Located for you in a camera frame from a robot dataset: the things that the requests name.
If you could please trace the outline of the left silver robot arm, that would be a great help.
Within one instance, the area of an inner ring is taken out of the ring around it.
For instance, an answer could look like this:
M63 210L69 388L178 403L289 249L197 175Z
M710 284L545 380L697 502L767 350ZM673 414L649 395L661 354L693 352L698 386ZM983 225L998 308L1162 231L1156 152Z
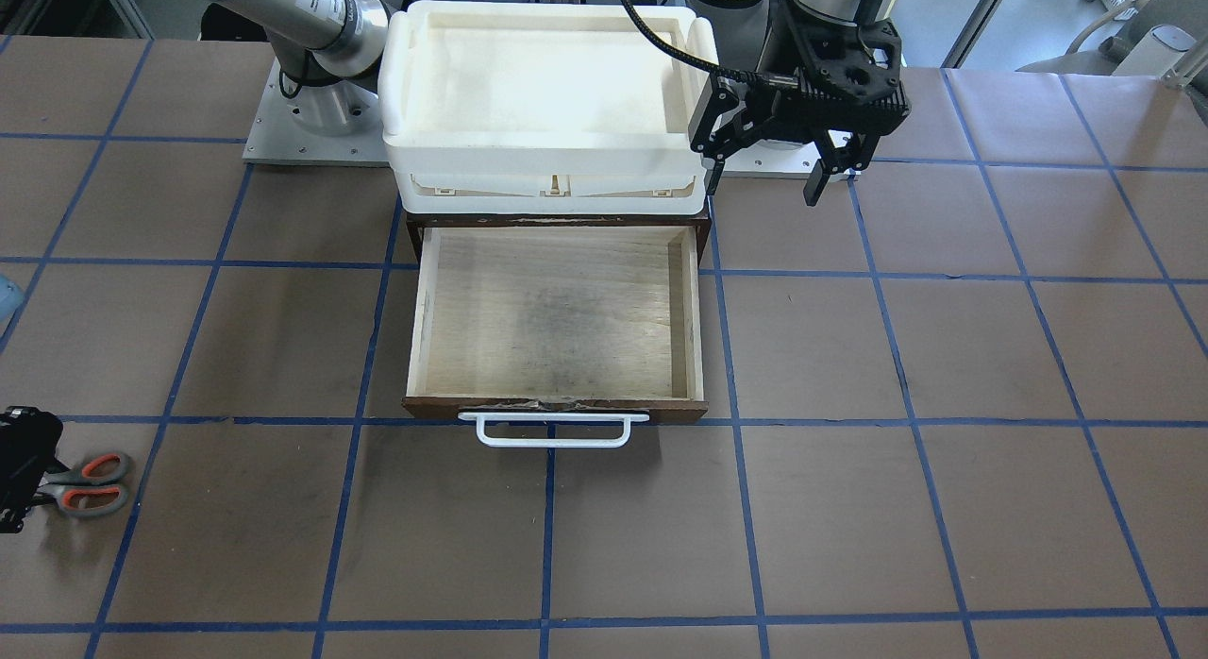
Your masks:
M756 54L709 68L689 123L715 194L726 161L757 142L811 145L803 189L815 206L832 177L865 169L911 112L895 0L763 0Z

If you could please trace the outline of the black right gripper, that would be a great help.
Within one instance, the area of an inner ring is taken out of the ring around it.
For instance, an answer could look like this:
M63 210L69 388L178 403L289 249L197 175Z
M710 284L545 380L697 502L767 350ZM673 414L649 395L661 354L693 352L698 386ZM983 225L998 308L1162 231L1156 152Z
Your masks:
M18 533L35 505L43 474L56 462L64 424L56 414L30 406L8 406L1 414L1 532Z

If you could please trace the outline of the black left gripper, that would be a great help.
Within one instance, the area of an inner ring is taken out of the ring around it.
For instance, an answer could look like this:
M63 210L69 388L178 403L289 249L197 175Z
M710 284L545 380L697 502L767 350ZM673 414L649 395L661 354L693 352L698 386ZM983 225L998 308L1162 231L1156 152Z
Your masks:
M818 161L803 187L815 208L832 177L864 170L873 138L911 113L901 75L902 43L889 14L895 0L778 0L769 27L769 69L797 78L777 94L769 138L813 142ZM754 140L747 87L708 74L690 121L689 144L705 163L705 196L716 194L726 161ZM832 132L850 133L836 142Z

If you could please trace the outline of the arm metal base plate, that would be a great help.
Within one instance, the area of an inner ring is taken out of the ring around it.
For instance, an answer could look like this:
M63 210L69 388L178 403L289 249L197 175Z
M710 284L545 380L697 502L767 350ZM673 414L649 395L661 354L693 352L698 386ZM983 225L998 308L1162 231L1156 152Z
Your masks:
M388 167L374 93L345 81L294 91L273 62L243 161L265 165Z
M761 140L730 156L721 177L790 177L805 181L819 159L814 144Z

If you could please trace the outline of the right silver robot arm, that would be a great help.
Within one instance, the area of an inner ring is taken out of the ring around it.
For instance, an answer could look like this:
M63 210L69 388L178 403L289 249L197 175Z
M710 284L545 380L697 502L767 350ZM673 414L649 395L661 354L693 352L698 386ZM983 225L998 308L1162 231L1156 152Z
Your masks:
M354 86L378 91L387 25L381 0L208 0L263 27L281 78L297 91ZM2 532L19 533L27 514L52 505L69 517L112 514L129 501L122 451L68 466L56 456L64 424L56 414L13 406L2 412Z

